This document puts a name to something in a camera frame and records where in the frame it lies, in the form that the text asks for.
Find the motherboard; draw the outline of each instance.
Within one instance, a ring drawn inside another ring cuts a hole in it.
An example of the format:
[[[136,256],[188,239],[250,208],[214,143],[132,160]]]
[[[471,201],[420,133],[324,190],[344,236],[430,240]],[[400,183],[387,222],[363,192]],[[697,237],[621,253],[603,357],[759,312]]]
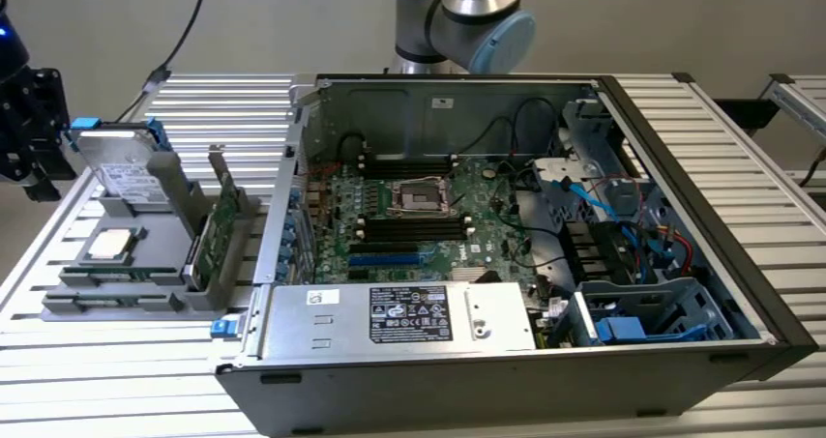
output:
[[[315,282],[476,281],[487,275],[531,285],[533,268],[514,260],[533,264],[518,210],[506,204],[506,169],[502,162],[467,160],[447,175],[412,179],[375,178],[387,176],[363,175],[354,165],[314,176]],[[499,216],[516,227],[496,218],[494,198]]]

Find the sticker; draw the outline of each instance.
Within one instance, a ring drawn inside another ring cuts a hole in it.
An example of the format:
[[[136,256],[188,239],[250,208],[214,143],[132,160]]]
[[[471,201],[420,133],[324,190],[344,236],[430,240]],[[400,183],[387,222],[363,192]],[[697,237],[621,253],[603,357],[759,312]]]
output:
[[[430,106],[434,109],[452,109],[452,98],[434,98]]]
[[[170,199],[160,187],[160,181],[138,164],[108,163],[100,165],[104,183],[111,193],[128,203],[167,203]]]
[[[371,288],[371,341],[452,341],[447,287]]]
[[[307,291],[307,305],[336,305],[338,304],[338,289],[336,290],[310,290]]]

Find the warning label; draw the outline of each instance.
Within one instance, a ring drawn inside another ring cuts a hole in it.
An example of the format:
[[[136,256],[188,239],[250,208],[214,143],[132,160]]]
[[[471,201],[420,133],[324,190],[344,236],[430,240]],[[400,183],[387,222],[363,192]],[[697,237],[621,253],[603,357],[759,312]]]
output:
[[[128,203],[148,204],[168,202],[160,182],[138,164],[110,163],[100,165],[105,187],[114,190]]]
[[[374,343],[452,341],[444,286],[371,288]]]

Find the white wall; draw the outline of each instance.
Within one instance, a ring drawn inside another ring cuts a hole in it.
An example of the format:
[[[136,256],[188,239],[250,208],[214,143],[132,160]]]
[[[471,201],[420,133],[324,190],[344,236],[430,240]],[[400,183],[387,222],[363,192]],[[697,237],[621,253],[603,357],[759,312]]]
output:
[[[63,70],[73,114],[120,112],[194,2],[11,0],[32,64]],[[826,73],[823,0],[525,0],[525,7],[539,31],[523,72],[686,71],[713,95],[741,97],[759,92],[770,72]],[[207,0],[175,69],[378,72],[392,33],[394,0]],[[762,135],[769,149],[806,164],[806,133],[774,133]],[[781,140],[806,149],[783,152]]]

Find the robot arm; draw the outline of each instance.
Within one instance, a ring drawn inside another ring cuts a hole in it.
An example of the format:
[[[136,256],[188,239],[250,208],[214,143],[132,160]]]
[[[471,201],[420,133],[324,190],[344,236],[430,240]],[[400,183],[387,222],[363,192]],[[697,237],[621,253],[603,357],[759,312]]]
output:
[[[535,32],[521,0],[396,0],[396,73],[508,73]]]
[[[28,52],[0,0],[0,181],[25,190],[33,201],[57,201],[53,180],[73,180],[60,149],[68,127],[60,74],[28,67]]]

